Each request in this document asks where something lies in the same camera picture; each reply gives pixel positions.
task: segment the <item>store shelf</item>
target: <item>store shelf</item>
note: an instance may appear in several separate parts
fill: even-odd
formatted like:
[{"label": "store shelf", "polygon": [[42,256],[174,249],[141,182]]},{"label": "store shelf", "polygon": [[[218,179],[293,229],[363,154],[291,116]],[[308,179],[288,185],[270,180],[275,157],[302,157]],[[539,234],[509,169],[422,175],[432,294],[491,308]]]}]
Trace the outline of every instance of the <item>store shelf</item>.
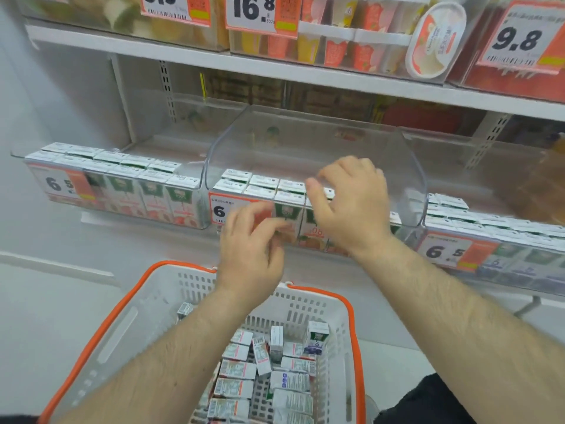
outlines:
[{"label": "store shelf", "polygon": [[101,50],[122,55],[195,65],[197,67],[217,68],[237,73],[339,87],[373,94],[419,99],[481,110],[506,112],[542,119],[565,119],[564,104],[476,92],[447,85],[423,84],[343,70],[232,56],[225,52],[217,53],[189,49],[171,44],[145,41],[37,20],[28,20],[25,27],[32,42],[65,44],[67,46]]}]

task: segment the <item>finger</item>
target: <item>finger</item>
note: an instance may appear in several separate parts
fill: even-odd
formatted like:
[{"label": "finger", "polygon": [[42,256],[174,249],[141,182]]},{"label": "finger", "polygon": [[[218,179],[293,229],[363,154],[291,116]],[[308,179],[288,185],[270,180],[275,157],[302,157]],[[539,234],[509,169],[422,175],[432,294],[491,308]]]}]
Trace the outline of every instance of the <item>finger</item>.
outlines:
[{"label": "finger", "polygon": [[228,213],[228,216],[225,218],[221,236],[229,236],[233,233],[233,228],[235,226],[237,215],[239,214],[240,210],[241,208],[236,208]]},{"label": "finger", "polygon": [[264,212],[272,210],[273,203],[268,201],[253,202],[244,206],[237,216],[233,231],[234,233],[241,233],[249,235],[253,230],[255,224],[255,217]]},{"label": "finger", "polygon": [[361,161],[355,156],[345,156],[344,158],[339,158],[337,160],[337,163],[350,176],[356,176],[363,172],[363,165],[361,164]]},{"label": "finger", "polygon": [[315,178],[308,178],[306,180],[306,193],[314,209],[314,217],[323,229],[324,224],[333,215],[328,198],[325,197],[324,188]]},{"label": "finger", "polygon": [[284,248],[280,238],[275,235],[271,240],[269,249],[269,271],[272,275],[276,275],[276,279],[280,281],[284,270]]},{"label": "finger", "polygon": [[361,165],[363,165],[363,168],[365,168],[369,172],[376,171],[375,165],[373,165],[373,163],[371,162],[371,159],[363,158],[363,159],[360,160],[360,162],[361,162]]},{"label": "finger", "polygon": [[322,168],[318,173],[318,176],[328,180],[329,184],[331,184],[334,189],[343,185],[350,177],[350,175],[337,162]]},{"label": "finger", "polygon": [[288,226],[288,222],[280,217],[270,217],[259,223],[251,234],[251,238],[258,241],[262,249],[266,249],[275,232]]}]

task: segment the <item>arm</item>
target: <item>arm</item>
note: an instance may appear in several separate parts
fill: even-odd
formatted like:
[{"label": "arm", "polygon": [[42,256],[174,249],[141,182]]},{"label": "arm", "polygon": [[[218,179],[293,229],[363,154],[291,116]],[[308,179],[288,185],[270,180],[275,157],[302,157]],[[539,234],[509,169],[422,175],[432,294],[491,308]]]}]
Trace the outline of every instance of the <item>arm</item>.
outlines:
[{"label": "arm", "polygon": [[283,275],[284,250],[273,235],[285,221],[265,219],[253,230],[255,215],[270,207],[230,212],[212,293],[60,424],[187,423],[234,332]]},{"label": "arm", "polygon": [[565,348],[392,236],[386,181],[370,160],[348,156],[320,176],[335,199],[307,180],[316,221],[375,281],[473,419],[562,423]]}]

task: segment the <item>white floor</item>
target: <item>white floor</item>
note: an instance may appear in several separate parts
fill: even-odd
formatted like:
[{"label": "white floor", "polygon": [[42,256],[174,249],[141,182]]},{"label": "white floor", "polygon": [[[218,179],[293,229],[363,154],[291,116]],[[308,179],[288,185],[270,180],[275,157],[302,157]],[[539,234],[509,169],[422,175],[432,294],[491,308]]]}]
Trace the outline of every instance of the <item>white floor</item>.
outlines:
[{"label": "white floor", "polygon": [[[0,415],[40,414],[120,289],[0,264]],[[360,341],[366,394],[394,406],[433,373],[420,351]]]}]

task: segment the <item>shopping basket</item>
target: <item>shopping basket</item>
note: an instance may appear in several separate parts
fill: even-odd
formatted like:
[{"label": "shopping basket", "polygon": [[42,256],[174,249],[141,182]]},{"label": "shopping basket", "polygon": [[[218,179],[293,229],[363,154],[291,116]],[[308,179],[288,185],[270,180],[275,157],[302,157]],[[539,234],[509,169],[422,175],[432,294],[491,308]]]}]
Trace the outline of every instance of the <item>shopping basket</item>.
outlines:
[{"label": "shopping basket", "polygon": [[[216,271],[191,263],[163,261],[149,268],[117,304],[87,343],[65,383],[39,418],[57,421],[67,411],[114,375],[124,364],[156,341],[176,323],[182,302],[198,304],[212,291]],[[254,333],[270,334],[284,326],[285,340],[299,342],[309,320],[326,321],[332,335],[317,360],[311,386],[316,424],[365,424],[363,366],[355,335],[353,308],[334,293],[279,284],[276,291],[242,325]],[[256,380],[250,417],[272,422],[266,399],[268,382]],[[196,410],[189,422],[206,423]]]}]

